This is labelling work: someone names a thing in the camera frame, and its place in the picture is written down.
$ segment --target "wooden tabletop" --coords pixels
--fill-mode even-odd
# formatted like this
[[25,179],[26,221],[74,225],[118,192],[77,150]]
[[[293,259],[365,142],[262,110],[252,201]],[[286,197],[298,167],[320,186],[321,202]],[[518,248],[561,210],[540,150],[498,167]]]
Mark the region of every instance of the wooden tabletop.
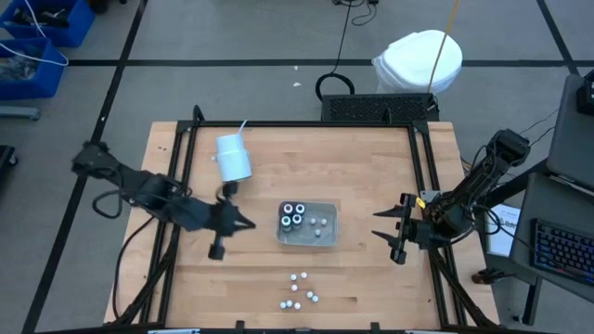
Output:
[[[174,122],[153,123],[143,169],[167,173],[174,129]],[[452,189],[463,178],[452,124],[430,123],[430,129],[441,187]],[[214,139],[235,131],[199,129],[189,181],[194,197],[214,201],[221,185],[211,160]],[[440,327],[426,252],[407,243],[407,263],[396,265],[389,259],[387,243],[371,234],[371,230],[395,234],[394,220],[371,214],[393,207],[402,192],[417,193],[406,129],[247,127],[243,133],[253,177],[241,182],[234,202],[257,229],[225,239],[222,262],[207,257],[213,232],[182,233],[168,327],[232,328],[237,320],[244,320],[247,328],[363,329],[370,322],[380,322],[385,329]],[[428,186],[420,136],[418,142]],[[179,165],[178,178],[183,163]],[[280,245],[277,209],[286,199],[334,203],[340,220],[337,245],[328,249]],[[419,209],[413,216],[420,218]],[[142,210],[133,209],[126,237],[147,219]],[[123,256],[121,311],[146,280],[155,231],[156,224],[150,225]],[[454,252],[460,282],[484,313],[498,322],[491,288],[471,282],[471,274],[485,267],[478,236],[460,242]],[[290,274],[302,271],[309,277],[298,280],[300,289],[292,292]],[[318,303],[307,300],[308,290],[316,292]],[[451,303],[449,289],[445,290]],[[158,287],[155,298],[160,297]],[[303,307],[281,311],[278,305],[283,300]],[[155,301],[151,319],[156,318],[159,302]],[[455,322],[453,307],[448,309],[450,322]],[[108,307],[106,321],[112,318]]]

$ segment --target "yellow cable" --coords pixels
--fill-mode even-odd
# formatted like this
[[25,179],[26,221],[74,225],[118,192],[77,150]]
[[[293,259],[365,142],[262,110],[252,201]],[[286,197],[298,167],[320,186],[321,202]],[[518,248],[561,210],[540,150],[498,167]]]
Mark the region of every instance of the yellow cable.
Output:
[[429,86],[427,86],[427,94],[431,93],[431,85],[433,84],[433,76],[435,75],[435,70],[437,70],[437,63],[439,62],[439,57],[442,56],[442,50],[444,49],[444,44],[446,43],[446,38],[449,35],[449,32],[452,30],[452,25],[454,24],[454,18],[456,17],[456,12],[458,11],[458,5],[460,4],[460,0],[456,0],[454,3],[454,8],[452,9],[452,14],[449,16],[449,22],[447,23],[447,28],[445,28],[444,39],[442,40],[442,44],[439,46],[439,51],[437,52],[437,58],[435,59],[435,65],[433,65],[433,71],[431,72],[431,79],[429,80]]

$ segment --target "blue storage box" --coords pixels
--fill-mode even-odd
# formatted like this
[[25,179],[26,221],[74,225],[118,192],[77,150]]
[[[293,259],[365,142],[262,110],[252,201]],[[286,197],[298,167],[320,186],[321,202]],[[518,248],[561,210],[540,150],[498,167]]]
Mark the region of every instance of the blue storage box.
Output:
[[[47,38],[8,40],[0,43],[14,51],[20,53],[24,51],[27,56],[38,58],[35,53],[41,52],[41,59],[53,60],[57,63],[66,61]],[[9,57],[14,55],[0,47],[0,58]],[[0,99],[52,97],[58,90],[62,72],[64,72],[62,66],[38,62],[35,74],[30,80],[0,81]]]
[[[39,6],[57,6],[71,9],[68,16],[68,28],[41,26],[45,36],[55,46],[80,46],[95,19],[95,14],[84,0],[29,0],[29,4],[31,4],[33,10]],[[34,25],[11,23],[18,8],[31,14],[24,0],[13,0],[0,16],[0,28],[6,29],[17,39],[42,37]]]

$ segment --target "black metal frame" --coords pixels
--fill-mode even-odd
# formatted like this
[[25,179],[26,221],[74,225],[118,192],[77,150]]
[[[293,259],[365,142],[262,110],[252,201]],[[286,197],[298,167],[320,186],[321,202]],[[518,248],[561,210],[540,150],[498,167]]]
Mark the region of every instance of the black metal frame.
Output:
[[[194,109],[194,120],[193,121],[179,121],[175,130],[174,147],[172,150],[172,158],[170,161],[170,167],[168,174],[170,176],[175,175],[175,170],[179,163],[180,149],[182,145],[183,136],[189,133],[189,139],[187,143],[187,152],[185,156],[184,168],[182,172],[182,184],[187,185],[191,170],[191,163],[194,154],[194,148],[196,143],[197,132],[200,127],[238,127],[240,122],[221,122],[221,121],[205,121],[202,116],[200,109]],[[421,134],[423,141],[423,147],[425,150],[427,164],[429,168],[429,176],[431,180],[431,188],[433,190],[439,190],[439,180],[437,176],[437,167],[433,156],[433,147],[429,134],[429,127],[427,122],[269,122],[269,121],[253,121],[249,124],[250,127],[378,127],[378,128],[404,128],[408,131],[408,139],[411,149],[411,157],[413,162],[413,168],[415,171],[415,179],[417,184],[417,190],[420,193],[425,190],[423,172],[420,162],[420,154],[417,143],[417,133]],[[155,272],[157,264],[160,262],[160,256],[163,246],[163,239],[165,236],[165,222],[159,222],[157,233],[155,236],[155,242],[153,245],[153,253],[150,259],[150,268],[148,274],[151,275]],[[179,236],[181,229],[175,225],[171,232],[170,243],[174,243],[175,249],[177,249]],[[45,334],[69,334],[69,333],[146,333],[148,330],[159,330],[166,329],[165,323],[167,319],[167,312],[169,306],[169,300],[171,297],[171,288],[173,283],[174,267],[175,267],[175,256],[173,254],[173,260],[171,265],[167,268],[165,273],[163,290],[161,294],[160,307],[158,312],[158,318],[156,322],[149,322],[149,313],[152,306],[152,293],[149,298],[146,299],[145,304],[142,307],[139,317],[138,324],[107,324],[101,328],[79,328],[72,330],[60,330],[43,332]],[[459,296],[456,293],[452,293],[454,298],[454,305],[456,311],[457,324],[453,325],[449,323],[447,315],[446,297],[444,295],[444,287],[442,284],[442,276],[438,270],[438,265],[433,259],[435,256],[430,256],[431,271],[433,279],[433,288],[435,294],[435,304],[437,313],[439,316],[439,322],[442,330],[456,330],[458,333],[489,333],[492,332],[492,328],[484,327],[468,327],[466,323],[466,315],[464,307],[459,300]],[[457,279],[456,264],[454,261],[454,255],[451,248],[445,249],[445,266],[448,276]],[[238,320],[235,328],[201,328],[200,333],[296,333],[301,331],[300,329],[288,328],[288,329],[245,329],[245,323],[242,320]],[[383,330],[380,329],[378,323],[370,323],[370,330],[315,330],[315,329],[304,329],[307,333],[373,333],[373,334],[385,334],[385,333],[404,333],[403,330]],[[30,331],[31,333],[41,334],[41,332]],[[509,333],[521,333],[521,331],[508,331]]]

